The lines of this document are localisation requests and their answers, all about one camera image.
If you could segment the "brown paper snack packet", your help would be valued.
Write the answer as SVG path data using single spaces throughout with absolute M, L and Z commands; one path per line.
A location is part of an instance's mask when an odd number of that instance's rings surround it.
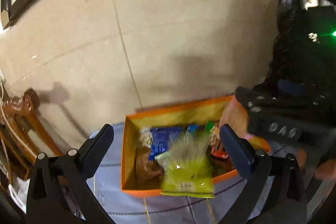
M 135 186 L 137 189 L 158 189 L 163 179 L 163 169 L 155 161 L 149 160 L 150 149 L 139 147 L 135 152 Z

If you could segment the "carved wooden furniture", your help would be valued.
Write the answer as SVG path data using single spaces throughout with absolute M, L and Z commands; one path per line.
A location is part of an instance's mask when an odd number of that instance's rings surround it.
M 64 155 L 38 118 L 41 101 L 34 89 L 20 97 L 1 91 L 1 160 L 7 183 L 16 178 L 26 180 L 37 155 L 46 147 L 52 156 Z

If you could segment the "red snack packet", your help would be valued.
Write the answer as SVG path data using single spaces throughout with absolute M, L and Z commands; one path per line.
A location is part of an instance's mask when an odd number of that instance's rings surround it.
M 220 161 L 226 161 L 228 159 L 228 153 L 225 150 L 215 149 L 214 147 L 212 147 L 210 155 Z

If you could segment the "green yellow snack bag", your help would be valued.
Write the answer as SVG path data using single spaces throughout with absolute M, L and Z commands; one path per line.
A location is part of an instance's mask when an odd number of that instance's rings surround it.
M 169 149 L 154 157 L 163 169 L 161 194 L 214 198 L 212 166 L 207 156 L 210 135 L 185 132 L 169 143 Z

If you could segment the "orange cardboard snack box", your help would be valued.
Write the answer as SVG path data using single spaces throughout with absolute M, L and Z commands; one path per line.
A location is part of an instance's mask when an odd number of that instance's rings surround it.
M 127 115 L 122 137 L 121 191 L 139 198 L 160 195 L 158 180 L 152 179 L 144 186 L 138 186 L 135 182 L 135 152 L 140 129 L 177 124 L 206 124 L 207 121 L 219 121 L 223 113 L 225 114 L 224 120 L 239 137 L 245 137 L 255 149 L 263 149 L 267 153 L 271 151 L 265 139 L 247 132 L 248 114 L 235 96 L 187 102 Z

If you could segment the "blue snack packet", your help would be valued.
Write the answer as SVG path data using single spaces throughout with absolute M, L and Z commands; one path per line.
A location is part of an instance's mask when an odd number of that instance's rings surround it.
M 155 156 L 169 150 L 170 143 L 180 137 L 183 128 L 179 126 L 152 127 L 150 132 L 152 135 L 152 143 L 148 160 L 153 161 Z

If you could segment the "blue cloth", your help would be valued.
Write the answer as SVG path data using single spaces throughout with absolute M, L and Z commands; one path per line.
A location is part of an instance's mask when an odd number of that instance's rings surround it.
M 246 184 L 235 176 L 215 185 L 212 199 L 155 196 L 138 198 L 121 191 L 123 123 L 113 125 L 114 141 L 87 184 L 115 223 L 217 223 Z

